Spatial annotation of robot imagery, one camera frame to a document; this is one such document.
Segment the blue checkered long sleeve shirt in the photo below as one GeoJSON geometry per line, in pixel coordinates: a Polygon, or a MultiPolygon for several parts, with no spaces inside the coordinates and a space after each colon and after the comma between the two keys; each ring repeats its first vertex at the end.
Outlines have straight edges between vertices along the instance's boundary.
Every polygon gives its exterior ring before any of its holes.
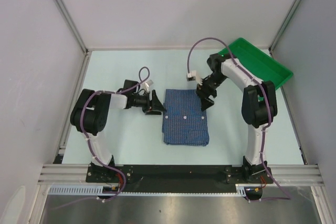
{"type": "Polygon", "coordinates": [[[163,142],[167,145],[206,146],[209,144],[207,114],[195,90],[165,90],[163,142]]]}

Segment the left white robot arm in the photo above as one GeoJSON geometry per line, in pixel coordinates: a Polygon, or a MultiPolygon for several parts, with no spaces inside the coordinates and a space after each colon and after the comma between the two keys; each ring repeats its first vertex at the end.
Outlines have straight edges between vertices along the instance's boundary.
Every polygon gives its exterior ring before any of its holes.
{"type": "Polygon", "coordinates": [[[92,163],[100,166],[98,176],[105,182],[115,178],[114,158],[101,133],[107,124],[110,109],[141,108],[146,115],[161,115],[166,111],[152,81],[125,80],[122,88],[114,92],[95,92],[83,89],[70,115],[70,123],[81,132],[92,156],[92,163]]]}

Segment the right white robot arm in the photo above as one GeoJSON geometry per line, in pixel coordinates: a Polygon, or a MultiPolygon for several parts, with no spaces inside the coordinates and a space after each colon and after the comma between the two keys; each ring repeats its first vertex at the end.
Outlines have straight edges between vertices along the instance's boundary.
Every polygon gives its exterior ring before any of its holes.
{"type": "Polygon", "coordinates": [[[267,175],[264,152],[266,131],[278,113],[275,85],[272,81],[257,78],[229,54],[212,54],[207,64],[212,73],[201,79],[196,88],[202,111],[214,105],[210,97],[217,97],[216,89],[226,79],[230,79],[243,93],[241,112],[248,125],[248,143],[241,174],[245,181],[254,183],[262,174],[267,175]]]}

